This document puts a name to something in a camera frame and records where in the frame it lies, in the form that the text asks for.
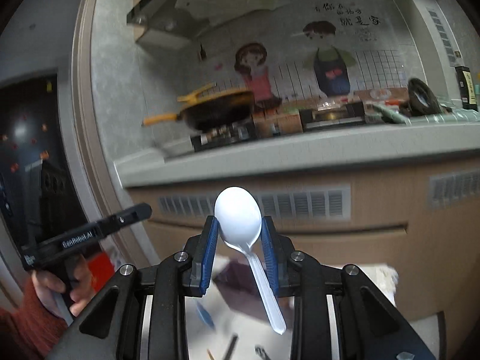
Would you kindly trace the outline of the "person's left hand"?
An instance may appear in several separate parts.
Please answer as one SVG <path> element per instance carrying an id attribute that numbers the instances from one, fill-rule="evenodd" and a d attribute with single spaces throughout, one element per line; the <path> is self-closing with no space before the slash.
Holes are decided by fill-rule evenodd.
<path id="1" fill-rule="evenodd" d="M 69 276 L 69 284 L 49 271 L 33 271 L 31 275 L 35 294 L 40 303 L 53 315 L 77 317 L 95 295 L 92 274 L 83 256 L 73 259 L 76 263 Z"/>

